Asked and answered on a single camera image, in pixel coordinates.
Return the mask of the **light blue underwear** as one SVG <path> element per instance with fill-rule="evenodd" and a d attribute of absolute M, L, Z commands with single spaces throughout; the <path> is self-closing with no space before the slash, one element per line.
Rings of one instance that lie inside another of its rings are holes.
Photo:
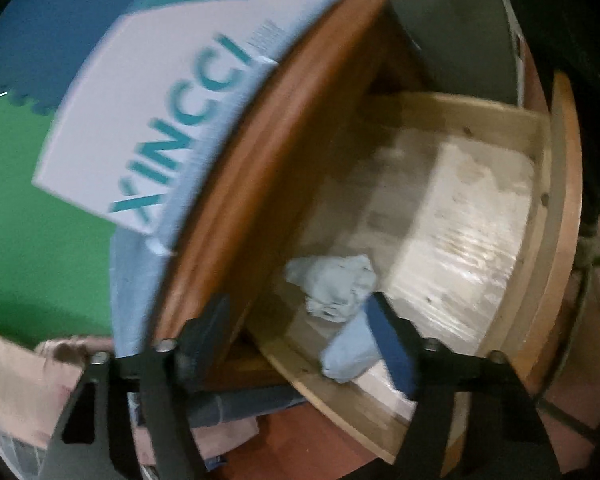
<path fill-rule="evenodd" d="M 381 360 L 366 312 L 350 319 L 321 352 L 322 374 L 345 384 L 366 373 Z"/>

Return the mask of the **grey white underwear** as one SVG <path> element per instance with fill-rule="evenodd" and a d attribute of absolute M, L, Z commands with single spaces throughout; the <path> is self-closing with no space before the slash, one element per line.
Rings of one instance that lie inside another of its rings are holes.
<path fill-rule="evenodd" d="M 306 296 L 306 310 L 314 318 L 348 322 L 375 290 L 377 275 L 366 255 L 309 256 L 290 260 L 285 280 Z"/>

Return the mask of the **wooden drawer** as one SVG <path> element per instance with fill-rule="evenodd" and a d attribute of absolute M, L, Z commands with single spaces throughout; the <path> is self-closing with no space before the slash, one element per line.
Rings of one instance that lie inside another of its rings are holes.
<path fill-rule="evenodd" d="M 581 194 L 564 75 L 547 114 L 442 93 L 369 96 L 292 254 L 370 258 L 419 333 L 460 353 L 500 350 L 528 378 L 562 303 Z"/>

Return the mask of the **beige floral curtain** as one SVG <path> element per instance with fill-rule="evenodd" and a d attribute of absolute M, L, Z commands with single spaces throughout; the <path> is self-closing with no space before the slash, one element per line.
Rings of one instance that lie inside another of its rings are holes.
<path fill-rule="evenodd" d="M 45 448 L 88 359 L 112 350 L 110 337 L 49 339 L 29 350 L 0 336 L 0 430 Z"/>

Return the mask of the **green foam mat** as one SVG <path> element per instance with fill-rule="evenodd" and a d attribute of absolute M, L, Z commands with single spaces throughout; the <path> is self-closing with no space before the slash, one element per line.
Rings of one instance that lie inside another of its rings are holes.
<path fill-rule="evenodd" d="M 0 89 L 0 335 L 45 339 L 111 333 L 111 224 L 32 184 L 52 118 Z"/>

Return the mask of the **blue checked cloth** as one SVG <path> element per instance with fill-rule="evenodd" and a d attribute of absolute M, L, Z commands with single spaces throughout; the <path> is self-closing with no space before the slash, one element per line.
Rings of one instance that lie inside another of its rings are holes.
<path fill-rule="evenodd" d="M 118 358 L 135 356 L 151 340 L 160 288 L 178 237 L 239 119 L 292 47 L 339 1 L 323 0 L 310 6 L 288 32 L 256 57 L 246 81 L 221 104 L 219 117 L 186 162 L 155 233 L 143 235 L 122 228 L 114 231 L 110 240 L 109 289 L 114 354 Z"/>

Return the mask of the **white XINCCI shoe box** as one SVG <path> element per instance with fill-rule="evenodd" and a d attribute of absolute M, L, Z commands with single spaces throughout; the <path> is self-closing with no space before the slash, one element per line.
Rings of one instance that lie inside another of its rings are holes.
<path fill-rule="evenodd" d="M 257 58 L 324 0 L 136 0 L 62 100 L 34 184 L 152 232 Z"/>

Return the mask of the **blue foam mat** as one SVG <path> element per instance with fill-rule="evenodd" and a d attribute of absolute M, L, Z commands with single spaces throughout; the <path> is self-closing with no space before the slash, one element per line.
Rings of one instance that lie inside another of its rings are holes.
<path fill-rule="evenodd" d="M 0 0 L 0 95 L 50 113 L 116 18 L 170 1 Z"/>

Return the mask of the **wooden nightstand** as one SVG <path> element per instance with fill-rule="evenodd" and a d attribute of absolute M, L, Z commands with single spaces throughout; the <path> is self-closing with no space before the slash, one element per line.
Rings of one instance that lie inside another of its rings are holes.
<path fill-rule="evenodd" d="M 249 103 L 178 237 L 156 339 L 178 338 L 190 391 L 278 383 L 227 353 L 321 183 L 365 92 L 422 90 L 427 77 L 390 0 L 340 0 Z"/>

